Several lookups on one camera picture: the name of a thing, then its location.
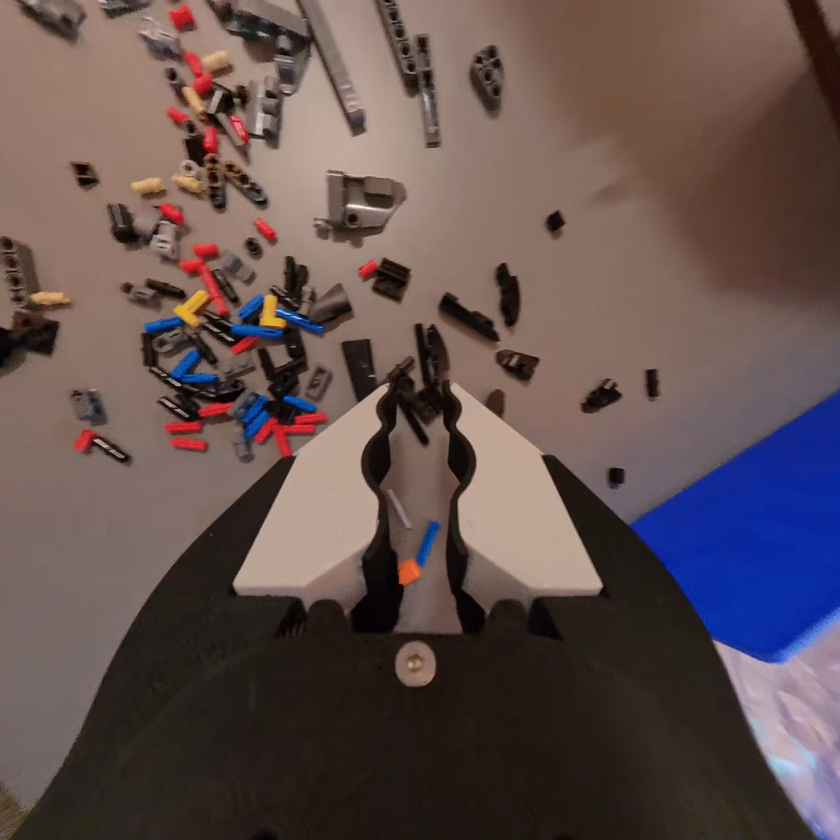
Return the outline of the group of grey lego beams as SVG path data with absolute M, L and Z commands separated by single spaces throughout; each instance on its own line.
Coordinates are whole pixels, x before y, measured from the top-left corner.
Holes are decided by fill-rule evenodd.
M 230 34 L 261 44 L 270 53 L 273 71 L 251 84 L 242 98 L 249 137 L 273 140 L 279 136 L 281 103 L 298 91 L 311 47 L 321 57 L 352 133 L 365 131 L 364 108 L 319 2 L 298 2 L 301 16 L 272 2 L 207 4 Z M 418 97 L 424 143 L 437 148 L 441 129 L 430 37 L 407 32 L 398 2 L 377 1 L 374 5 L 402 85 L 410 96 Z

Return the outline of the dark brown bar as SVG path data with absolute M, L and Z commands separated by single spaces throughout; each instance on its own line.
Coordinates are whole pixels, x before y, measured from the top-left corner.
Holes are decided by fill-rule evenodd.
M 810 61 L 813 74 L 822 88 L 838 91 L 839 64 L 835 36 L 831 30 L 824 2 L 785 1 L 796 34 Z

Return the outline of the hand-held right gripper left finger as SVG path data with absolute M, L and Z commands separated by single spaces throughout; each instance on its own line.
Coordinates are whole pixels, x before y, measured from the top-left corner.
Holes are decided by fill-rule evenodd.
M 304 607 L 332 601 L 362 633 L 390 633 L 398 580 L 382 482 L 392 466 L 396 386 L 382 385 L 316 434 L 290 467 L 233 587 Z

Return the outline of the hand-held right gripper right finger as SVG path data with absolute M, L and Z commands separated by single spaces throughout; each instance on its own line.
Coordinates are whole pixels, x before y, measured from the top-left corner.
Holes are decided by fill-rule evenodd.
M 543 452 L 461 385 L 443 385 L 449 502 L 446 566 L 461 630 L 499 602 L 596 596 L 603 582 Z

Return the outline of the blue plastic bin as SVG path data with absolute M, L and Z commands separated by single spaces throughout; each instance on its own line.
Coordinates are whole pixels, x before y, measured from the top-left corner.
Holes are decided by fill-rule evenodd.
M 839 394 L 636 519 L 712 638 L 766 663 L 838 620 Z

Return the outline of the group of black lego panels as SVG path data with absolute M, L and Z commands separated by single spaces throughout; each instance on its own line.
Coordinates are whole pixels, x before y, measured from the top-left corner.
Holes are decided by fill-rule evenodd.
M 631 283 L 632 231 L 624 208 L 597 203 L 573 217 L 555 213 L 539 232 L 496 231 L 492 213 L 437 227 L 401 222 L 380 234 L 318 236 L 350 248 L 328 284 L 349 302 L 326 326 L 320 359 L 335 372 L 328 408 L 341 416 L 408 355 L 413 378 L 432 362 L 443 383 L 480 399 L 500 382 L 526 396 L 527 414 L 575 416 L 665 407 L 661 370 L 638 358 L 642 292 Z

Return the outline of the pile of small coloured lego pieces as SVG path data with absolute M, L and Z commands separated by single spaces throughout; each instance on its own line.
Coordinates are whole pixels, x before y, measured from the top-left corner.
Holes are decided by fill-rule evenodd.
M 15 2 L 39 25 L 47 27 L 55 35 L 76 43 L 80 27 L 87 19 L 86 9 L 78 2 Z M 291 37 L 286 52 L 275 57 L 288 58 L 289 67 L 296 71 L 295 49 L 308 45 L 308 22 L 304 18 L 289 16 L 285 10 L 271 6 L 268 2 L 225 3 L 211 2 L 213 9 L 222 15 L 225 12 L 227 24 L 232 32 L 243 37 L 275 35 Z M 218 211 L 226 208 L 226 185 L 236 187 L 256 207 L 267 207 L 267 197 L 261 185 L 234 161 L 222 161 L 218 155 L 219 131 L 226 133 L 231 143 L 244 150 L 251 138 L 268 136 L 277 126 L 275 112 L 270 106 L 282 103 L 281 94 L 289 92 L 281 78 L 267 77 L 262 87 L 254 87 L 243 99 L 224 86 L 219 86 L 214 73 L 229 69 L 227 54 L 219 52 L 204 59 L 192 51 L 184 51 L 179 38 L 159 26 L 152 17 L 146 16 L 144 28 L 140 31 L 143 42 L 156 54 L 183 60 L 195 78 L 190 85 L 173 66 L 165 66 L 164 74 L 184 104 L 192 113 L 171 107 L 167 118 L 180 127 L 184 134 L 185 159 L 181 169 L 172 176 L 173 183 L 185 193 L 199 198 L 205 197 Z M 193 258 L 180 258 L 181 237 L 185 220 L 180 207 L 172 202 L 158 201 L 144 204 L 147 217 L 132 214 L 122 203 L 106 206 L 109 230 L 112 237 L 125 246 L 148 246 L 164 261 L 175 264 L 189 277 L 197 277 L 202 288 L 187 294 L 180 287 L 148 279 L 141 287 L 124 282 L 120 286 L 126 299 L 144 306 L 157 306 L 161 301 L 176 304 L 173 317 L 158 318 L 147 322 L 141 333 L 143 366 L 157 381 L 169 387 L 171 395 L 162 397 L 158 403 L 178 422 L 167 423 L 164 428 L 170 436 L 170 444 L 176 449 L 204 453 L 207 441 L 197 437 L 208 419 L 214 417 L 232 418 L 239 424 L 234 437 L 237 457 L 250 457 L 250 446 L 254 440 L 262 443 L 274 436 L 280 452 L 291 456 L 289 434 L 313 434 L 316 426 L 326 421 L 318 414 L 313 403 L 291 395 L 291 386 L 296 384 L 305 353 L 292 354 L 288 370 L 283 369 L 269 375 L 270 391 L 285 382 L 289 387 L 277 391 L 275 402 L 280 405 L 280 419 L 271 408 L 268 397 L 247 392 L 237 377 L 250 372 L 253 365 L 250 352 L 260 341 L 280 341 L 289 338 L 290 331 L 305 329 L 321 335 L 323 326 L 318 325 L 299 307 L 313 303 L 315 297 L 306 295 L 311 291 L 303 282 L 300 272 L 305 266 L 287 259 L 287 288 L 280 293 L 257 295 L 247 301 L 234 313 L 238 319 L 231 323 L 228 303 L 238 304 L 239 298 L 230 279 L 250 282 L 255 275 L 247 265 L 233 253 L 220 251 L 215 244 L 197 244 L 193 247 Z M 51 355 L 55 349 L 60 324 L 46 317 L 41 310 L 52 306 L 69 306 L 72 300 L 64 293 L 42 290 L 38 284 L 37 271 L 31 259 L 31 248 L 14 238 L 2 236 L 2 279 L 9 297 L 15 306 L 12 325 L 2 328 L 2 367 L 9 358 L 24 352 Z M 196 366 L 204 361 L 217 365 L 218 358 L 200 334 L 204 330 L 222 341 L 234 354 L 234 366 L 224 371 L 196 373 Z M 187 353 L 172 371 L 159 364 L 159 355 L 190 344 Z M 76 389 L 70 394 L 78 419 L 91 427 L 85 427 L 73 444 L 77 452 L 101 451 L 120 464 L 130 464 L 132 457 L 112 441 L 102 436 L 98 426 L 106 423 L 106 413 L 99 393 L 94 389 Z M 280 420 L 287 407 L 305 412 L 302 418 L 284 425 Z

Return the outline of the pale shiny wrapping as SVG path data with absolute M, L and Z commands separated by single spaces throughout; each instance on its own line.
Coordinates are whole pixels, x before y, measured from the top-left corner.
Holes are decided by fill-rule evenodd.
M 818 838 L 839 838 L 839 625 L 779 664 L 716 647 L 785 793 Z

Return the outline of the grey lego frame piece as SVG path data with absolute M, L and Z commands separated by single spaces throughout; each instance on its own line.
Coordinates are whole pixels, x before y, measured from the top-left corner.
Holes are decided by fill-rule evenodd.
M 378 235 L 404 204 L 407 190 L 392 178 L 328 170 L 327 210 L 312 225 L 321 236 Z

